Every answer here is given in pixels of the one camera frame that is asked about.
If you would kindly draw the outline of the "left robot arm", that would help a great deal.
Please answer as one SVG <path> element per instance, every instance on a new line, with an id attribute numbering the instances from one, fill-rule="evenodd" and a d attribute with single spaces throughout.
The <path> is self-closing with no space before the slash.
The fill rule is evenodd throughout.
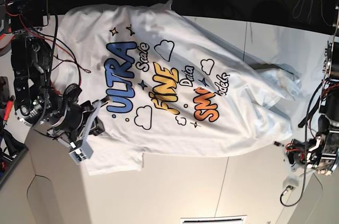
<path id="1" fill-rule="evenodd" d="M 285 183 L 298 186 L 300 177 L 295 175 L 299 167 L 306 167 L 319 174 L 332 175 L 338 168 L 338 6 L 335 8 L 334 34 L 327 43 L 323 65 L 324 78 L 317 91 L 319 98 L 298 127 L 310 128 L 311 120 L 319 114 L 318 129 L 311 134 L 307 145 L 293 140 L 285 146 L 284 161 L 288 167 Z"/>

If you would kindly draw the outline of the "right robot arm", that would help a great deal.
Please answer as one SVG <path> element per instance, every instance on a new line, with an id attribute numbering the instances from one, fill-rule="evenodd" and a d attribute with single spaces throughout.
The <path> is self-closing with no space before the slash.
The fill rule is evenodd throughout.
<path id="1" fill-rule="evenodd" d="M 52 84 L 57 37 L 46 38 L 38 32 L 48 25 L 48 0 L 4 0 L 5 13 L 11 22 L 11 66 L 14 73 L 14 95 L 7 103 L 1 121 L 1 141 L 11 138 L 5 129 L 11 111 L 18 120 L 34 129 L 47 124 L 46 137 L 57 140 L 69 149 L 77 161 L 90 158 L 93 149 L 88 136 L 104 131 L 98 118 L 104 100 L 78 103 L 80 84 L 70 84 L 59 93 Z"/>

